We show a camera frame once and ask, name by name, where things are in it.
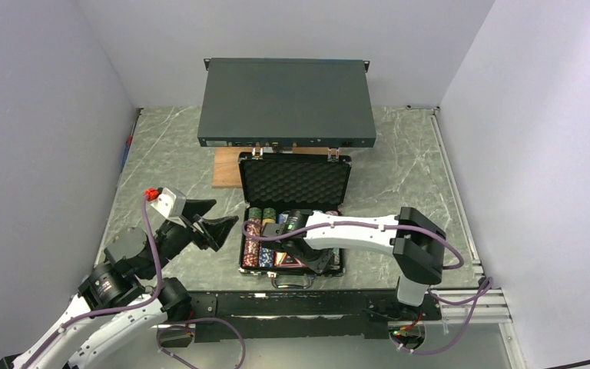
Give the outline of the dark rack-mount server unit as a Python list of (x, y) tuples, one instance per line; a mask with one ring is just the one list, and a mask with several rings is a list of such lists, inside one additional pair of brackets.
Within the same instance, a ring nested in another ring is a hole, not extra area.
[(202, 147), (371, 148), (362, 59), (207, 58)]

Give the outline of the wooden board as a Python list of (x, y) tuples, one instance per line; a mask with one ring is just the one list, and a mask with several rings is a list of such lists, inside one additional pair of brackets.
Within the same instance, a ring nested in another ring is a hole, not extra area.
[[(241, 178), (238, 160), (242, 152), (255, 151), (260, 153), (259, 148), (251, 147), (228, 147), (216, 148), (214, 156), (214, 170), (211, 185), (213, 188), (240, 188)], [(327, 155), (338, 157), (339, 148), (317, 148), (317, 147), (299, 147), (299, 148), (263, 148), (264, 154), (285, 154), (285, 155)]]

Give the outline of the blue playing card deck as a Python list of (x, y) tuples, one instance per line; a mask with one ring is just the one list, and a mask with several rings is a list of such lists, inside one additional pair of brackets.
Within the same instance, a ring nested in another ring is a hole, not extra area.
[(277, 218), (277, 223), (278, 224), (285, 224), (287, 222), (288, 217), (289, 217), (288, 213), (279, 214), (278, 218)]

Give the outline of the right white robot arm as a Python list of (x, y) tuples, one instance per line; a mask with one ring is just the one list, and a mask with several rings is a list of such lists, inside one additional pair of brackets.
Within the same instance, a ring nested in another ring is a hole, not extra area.
[(284, 222), (264, 225), (256, 239), (297, 258), (316, 273), (328, 268), (336, 248), (392, 258), (400, 269), (393, 310), (402, 319), (419, 313), (427, 289), (441, 282), (449, 246), (443, 231), (410, 207), (377, 218), (293, 210)]

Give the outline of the red green chip column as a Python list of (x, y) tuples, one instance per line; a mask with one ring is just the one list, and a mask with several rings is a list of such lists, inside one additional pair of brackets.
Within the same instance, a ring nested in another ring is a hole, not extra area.
[[(249, 208), (248, 221), (249, 224), (245, 227), (248, 234), (253, 236), (260, 235), (260, 222), (262, 217), (262, 210), (260, 208)], [(244, 254), (242, 266), (244, 268), (257, 267), (259, 262), (260, 242), (254, 238), (245, 238)]]

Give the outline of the red triangle card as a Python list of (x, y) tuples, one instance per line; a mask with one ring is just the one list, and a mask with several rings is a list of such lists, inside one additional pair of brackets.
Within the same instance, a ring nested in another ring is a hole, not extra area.
[(283, 267), (278, 268), (305, 268), (306, 265), (299, 261), (297, 258), (291, 257), (289, 255), (289, 264), (284, 265)]

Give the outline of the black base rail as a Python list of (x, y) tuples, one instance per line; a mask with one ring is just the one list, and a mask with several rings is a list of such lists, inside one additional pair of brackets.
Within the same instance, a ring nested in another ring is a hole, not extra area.
[(439, 305), (425, 296), (421, 306), (398, 302), (387, 289), (191, 291), (190, 301), (172, 307), (171, 323), (191, 318), (197, 343), (234, 338), (220, 318), (246, 339), (361, 336), (386, 339), (389, 331), (413, 322), (438, 321)]

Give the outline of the black poker chip case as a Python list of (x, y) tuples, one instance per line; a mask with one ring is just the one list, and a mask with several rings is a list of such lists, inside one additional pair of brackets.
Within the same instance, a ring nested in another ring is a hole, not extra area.
[(264, 154), (263, 150), (242, 152), (238, 165), (241, 187), (247, 206), (241, 226), (242, 238), (239, 256), (239, 271), (242, 274), (266, 275), (277, 289), (293, 289), (294, 284), (280, 284), (277, 279), (286, 275), (304, 279), (300, 288), (307, 289), (317, 277), (340, 277), (346, 270), (346, 253), (334, 249), (330, 265), (322, 273), (305, 268), (278, 268), (274, 266), (275, 251), (260, 242), (257, 267), (242, 266), (245, 238), (254, 238), (247, 233), (249, 208), (262, 210), (261, 228), (267, 223), (277, 223), (279, 214), (292, 210), (338, 211), (344, 202), (350, 172), (351, 158), (347, 155), (285, 155)]

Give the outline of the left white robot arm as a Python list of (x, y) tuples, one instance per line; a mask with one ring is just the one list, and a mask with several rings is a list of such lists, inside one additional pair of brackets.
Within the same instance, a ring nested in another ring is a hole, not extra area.
[(105, 248), (60, 318), (29, 349), (0, 368), (90, 368), (150, 327), (160, 333), (214, 319), (214, 298), (191, 295), (162, 269), (192, 244), (218, 251), (239, 218), (206, 219), (215, 200), (188, 200), (150, 188), (141, 200), (144, 228), (125, 231)]

